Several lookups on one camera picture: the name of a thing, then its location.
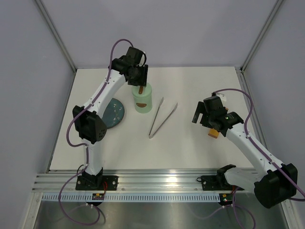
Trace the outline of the metal tongs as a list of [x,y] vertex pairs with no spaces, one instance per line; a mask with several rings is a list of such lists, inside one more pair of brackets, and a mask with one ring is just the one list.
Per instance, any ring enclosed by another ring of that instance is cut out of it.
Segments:
[[159,103],[157,104],[157,108],[153,115],[152,123],[148,132],[149,139],[154,138],[155,135],[159,133],[159,131],[175,113],[177,108],[178,103],[171,103],[171,100],[166,101],[164,97],[160,99]]

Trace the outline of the green cylindrical lunch container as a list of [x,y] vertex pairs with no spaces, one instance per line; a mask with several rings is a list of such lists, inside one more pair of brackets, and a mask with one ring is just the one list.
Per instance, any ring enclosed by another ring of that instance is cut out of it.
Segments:
[[146,114],[151,111],[153,107],[153,100],[151,95],[147,97],[134,96],[133,99],[134,107],[137,112]]

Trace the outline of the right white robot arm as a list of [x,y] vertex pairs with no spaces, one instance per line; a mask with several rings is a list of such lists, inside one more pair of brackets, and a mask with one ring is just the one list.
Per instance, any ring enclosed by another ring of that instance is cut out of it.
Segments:
[[228,112],[220,97],[214,95],[199,101],[192,122],[199,122],[221,133],[238,147],[256,170],[256,174],[251,174],[235,165],[226,165],[216,171],[212,180],[198,178],[203,190],[207,186],[222,190],[236,186],[254,193],[265,208],[271,208],[296,194],[297,168],[293,164],[284,164],[246,132],[243,119],[236,112]]

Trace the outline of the green round lid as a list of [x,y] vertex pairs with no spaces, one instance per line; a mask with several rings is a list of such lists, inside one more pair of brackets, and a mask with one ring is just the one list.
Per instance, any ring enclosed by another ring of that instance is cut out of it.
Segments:
[[146,86],[132,86],[132,95],[136,99],[147,99],[152,96],[152,86],[147,83]]

